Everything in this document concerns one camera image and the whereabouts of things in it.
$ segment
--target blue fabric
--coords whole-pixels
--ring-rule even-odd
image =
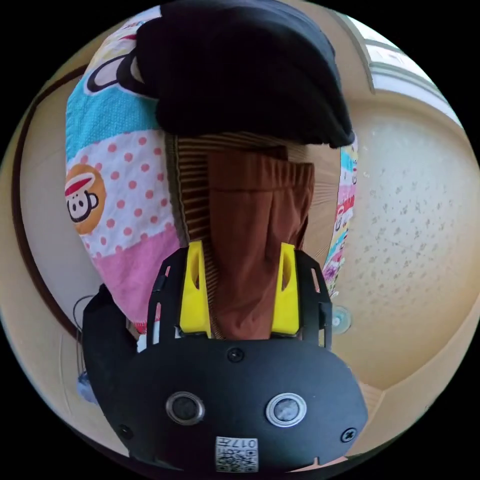
[[[342,149],[340,152],[340,165],[348,172],[354,171],[354,160],[344,149]]]
[[[78,377],[78,380],[76,382],[76,390],[78,392],[78,395],[80,395],[80,397],[82,397],[87,402],[95,405],[99,404],[97,402],[97,399],[95,398],[95,394],[92,390],[92,386],[90,385],[89,377],[86,371],[81,373]]]
[[[132,94],[117,84],[95,94],[86,93],[89,73],[77,84],[66,104],[67,164],[79,150],[94,142],[159,127],[156,100]]]

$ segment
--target textured ceiling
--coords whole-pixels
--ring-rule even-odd
[[[334,303],[334,351],[387,388],[432,358],[480,292],[480,171],[467,142],[427,116],[351,105],[358,182]]]

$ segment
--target colorful blanket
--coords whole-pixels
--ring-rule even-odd
[[[155,7],[110,35],[66,109],[65,200],[112,297],[144,331],[150,293],[180,244],[174,228],[164,134],[136,67],[135,34]]]
[[[330,250],[322,272],[328,293],[335,291],[337,277],[343,265],[343,250],[349,232],[350,220],[354,214],[355,191],[357,188],[358,141],[340,149],[340,184],[333,236]]]

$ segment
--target polka dot fabric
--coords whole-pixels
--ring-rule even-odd
[[[68,164],[93,167],[105,186],[103,213],[81,235],[93,258],[121,252],[174,224],[160,130],[123,133],[78,152]]]

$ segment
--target brown cloth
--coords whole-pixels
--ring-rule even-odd
[[[219,340],[225,337],[217,325],[213,308],[218,269],[210,239],[208,154],[247,150],[283,158],[272,150],[275,146],[288,150],[289,162],[314,165],[313,200],[308,212],[302,250],[323,266],[330,249],[337,214],[341,149],[333,150],[327,145],[298,145],[248,132],[199,137],[165,134],[168,187],[175,229],[181,247],[187,247],[189,242],[197,240],[203,243],[211,331],[214,338]]]
[[[281,243],[302,247],[314,165],[264,152],[207,157],[210,238],[218,269],[213,314],[228,340],[270,337]]]

